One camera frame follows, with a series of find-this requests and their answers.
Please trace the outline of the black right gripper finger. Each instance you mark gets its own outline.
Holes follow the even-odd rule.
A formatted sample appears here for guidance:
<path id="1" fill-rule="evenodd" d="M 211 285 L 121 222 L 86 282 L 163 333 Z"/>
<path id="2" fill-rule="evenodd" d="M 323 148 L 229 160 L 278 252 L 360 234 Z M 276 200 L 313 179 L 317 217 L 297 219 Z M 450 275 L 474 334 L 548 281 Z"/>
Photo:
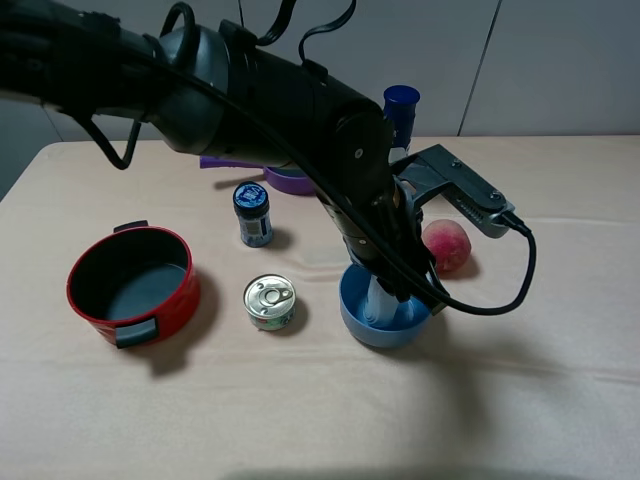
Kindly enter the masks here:
<path id="1" fill-rule="evenodd" d="M 422 289 L 418 295 L 420 302 L 429 310 L 430 316 L 438 315 L 444 308 L 445 304 L 432 295 L 434 291 L 444 295 L 445 290 L 441 288 Z"/>

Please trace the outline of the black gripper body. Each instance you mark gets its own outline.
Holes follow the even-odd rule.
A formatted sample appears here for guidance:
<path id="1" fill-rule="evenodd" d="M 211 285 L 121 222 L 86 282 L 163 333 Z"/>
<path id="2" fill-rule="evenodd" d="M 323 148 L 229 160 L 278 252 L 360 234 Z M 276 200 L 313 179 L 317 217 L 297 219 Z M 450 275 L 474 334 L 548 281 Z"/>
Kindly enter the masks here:
<path id="1" fill-rule="evenodd" d="M 324 207 L 352 260 L 392 295 L 433 295 L 435 259 L 420 240 L 422 206 L 435 196 L 423 174 L 330 174 Z"/>

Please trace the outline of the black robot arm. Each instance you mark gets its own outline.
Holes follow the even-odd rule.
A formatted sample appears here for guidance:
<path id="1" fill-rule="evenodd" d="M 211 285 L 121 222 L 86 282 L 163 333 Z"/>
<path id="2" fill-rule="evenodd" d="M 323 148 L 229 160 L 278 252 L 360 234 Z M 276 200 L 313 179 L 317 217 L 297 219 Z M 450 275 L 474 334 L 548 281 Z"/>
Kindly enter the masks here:
<path id="1" fill-rule="evenodd" d="M 72 118 L 120 170 L 131 158 L 97 115 L 151 124 L 180 153 L 299 167 L 353 260 L 389 293 L 451 304 L 420 240 L 417 202 L 388 164 L 393 128 L 382 109 L 312 61 L 266 52 L 233 22 L 209 30 L 179 2 L 155 37 L 55 1 L 5 1 L 1 93 Z"/>

